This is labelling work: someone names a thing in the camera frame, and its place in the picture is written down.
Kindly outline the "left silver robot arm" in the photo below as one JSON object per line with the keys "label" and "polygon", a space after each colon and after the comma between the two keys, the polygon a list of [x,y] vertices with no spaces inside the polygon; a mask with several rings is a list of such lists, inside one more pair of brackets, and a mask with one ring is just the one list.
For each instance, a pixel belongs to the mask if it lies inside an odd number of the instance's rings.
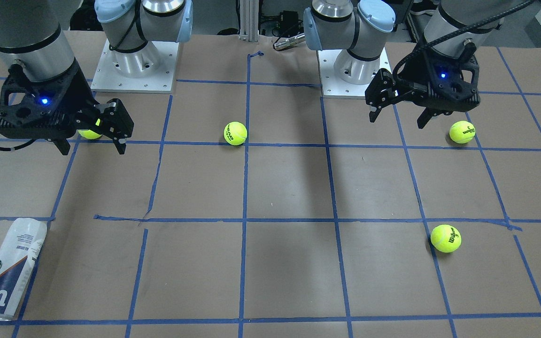
{"label": "left silver robot arm", "polygon": [[313,51],[339,50],[334,66],[347,83],[366,85],[369,120],[401,101],[423,107],[420,129],[433,117],[465,112],[480,103],[475,52],[502,18],[530,0],[441,0],[413,51],[392,70],[378,59],[393,32],[396,14],[382,0],[314,0],[303,14]]}

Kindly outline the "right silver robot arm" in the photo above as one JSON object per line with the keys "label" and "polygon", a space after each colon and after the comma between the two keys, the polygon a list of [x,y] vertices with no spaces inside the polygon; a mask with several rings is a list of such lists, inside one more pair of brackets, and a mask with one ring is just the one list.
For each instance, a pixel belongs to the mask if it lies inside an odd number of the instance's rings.
{"label": "right silver robot arm", "polygon": [[107,36],[89,84],[47,0],[0,0],[0,58],[8,76],[0,94],[0,135],[24,144],[53,143],[67,155],[77,131],[93,131],[126,151],[134,122],[118,98],[93,91],[171,92],[178,45],[193,32],[191,0],[97,0]]}

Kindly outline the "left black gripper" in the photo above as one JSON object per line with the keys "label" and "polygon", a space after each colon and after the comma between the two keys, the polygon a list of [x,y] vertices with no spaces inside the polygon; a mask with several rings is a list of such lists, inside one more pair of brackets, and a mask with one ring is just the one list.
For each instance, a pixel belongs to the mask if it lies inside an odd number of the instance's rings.
{"label": "left black gripper", "polygon": [[480,103],[479,65],[476,45],[465,45],[460,56],[445,56],[434,48],[417,46],[391,71],[381,68],[365,90],[370,106],[369,121],[390,105],[397,104],[397,90],[410,92],[409,101],[425,107],[417,119],[419,129],[440,111],[469,111]]}

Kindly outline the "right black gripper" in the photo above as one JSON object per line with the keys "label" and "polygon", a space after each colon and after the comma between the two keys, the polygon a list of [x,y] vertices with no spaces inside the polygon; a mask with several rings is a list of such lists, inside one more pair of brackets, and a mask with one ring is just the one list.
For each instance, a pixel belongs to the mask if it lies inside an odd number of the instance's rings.
{"label": "right black gripper", "polygon": [[126,152],[134,122],[123,102],[98,104],[77,61],[51,79],[30,81],[20,64],[8,68],[0,95],[0,135],[11,139],[51,139],[62,155],[76,130],[91,130]]}

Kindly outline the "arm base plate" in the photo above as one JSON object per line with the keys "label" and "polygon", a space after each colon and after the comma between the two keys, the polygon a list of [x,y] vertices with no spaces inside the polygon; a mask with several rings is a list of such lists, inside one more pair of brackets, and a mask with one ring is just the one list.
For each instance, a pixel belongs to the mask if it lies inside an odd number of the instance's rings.
{"label": "arm base plate", "polygon": [[391,70],[385,48],[373,61],[356,59],[346,50],[318,51],[317,58],[324,98],[364,99],[374,75]]}
{"label": "arm base plate", "polygon": [[105,42],[92,80],[92,91],[171,94],[174,89],[180,43],[150,41],[141,51],[112,51]]}

